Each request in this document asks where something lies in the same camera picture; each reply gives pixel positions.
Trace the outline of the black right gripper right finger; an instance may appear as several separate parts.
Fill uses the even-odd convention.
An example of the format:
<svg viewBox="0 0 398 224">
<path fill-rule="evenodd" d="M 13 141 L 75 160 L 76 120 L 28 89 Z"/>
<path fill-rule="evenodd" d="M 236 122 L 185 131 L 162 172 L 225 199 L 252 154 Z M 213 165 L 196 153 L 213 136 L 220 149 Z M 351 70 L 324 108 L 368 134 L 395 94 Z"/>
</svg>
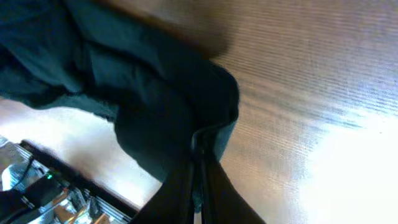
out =
<svg viewBox="0 0 398 224">
<path fill-rule="evenodd" d="M 214 155 L 201 160 L 204 204 L 202 220 L 208 224 L 265 224 L 240 196 Z"/>
</svg>

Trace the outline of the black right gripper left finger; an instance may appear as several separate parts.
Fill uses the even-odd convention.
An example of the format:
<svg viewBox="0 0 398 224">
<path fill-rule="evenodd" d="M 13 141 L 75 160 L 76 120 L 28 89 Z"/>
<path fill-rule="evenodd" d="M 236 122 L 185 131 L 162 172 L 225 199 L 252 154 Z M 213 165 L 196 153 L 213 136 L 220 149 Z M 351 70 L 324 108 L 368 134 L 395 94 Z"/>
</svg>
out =
<svg viewBox="0 0 398 224">
<path fill-rule="evenodd" d="M 187 157 L 177 164 L 130 224 L 192 224 L 195 160 Z"/>
</svg>

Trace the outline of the dark green t-shirt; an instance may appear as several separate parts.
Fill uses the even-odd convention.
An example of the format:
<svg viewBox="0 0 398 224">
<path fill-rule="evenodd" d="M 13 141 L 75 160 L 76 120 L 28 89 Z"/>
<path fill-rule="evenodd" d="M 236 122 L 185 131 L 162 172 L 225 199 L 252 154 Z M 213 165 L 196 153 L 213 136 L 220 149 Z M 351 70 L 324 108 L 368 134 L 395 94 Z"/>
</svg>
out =
<svg viewBox="0 0 398 224">
<path fill-rule="evenodd" d="M 220 159 L 239 103 L 223 67 L 92 1 L 1 2 L 1 96 L 107 119 L 122 150 L 159 181 L 197 144 Z"/>
</svg>

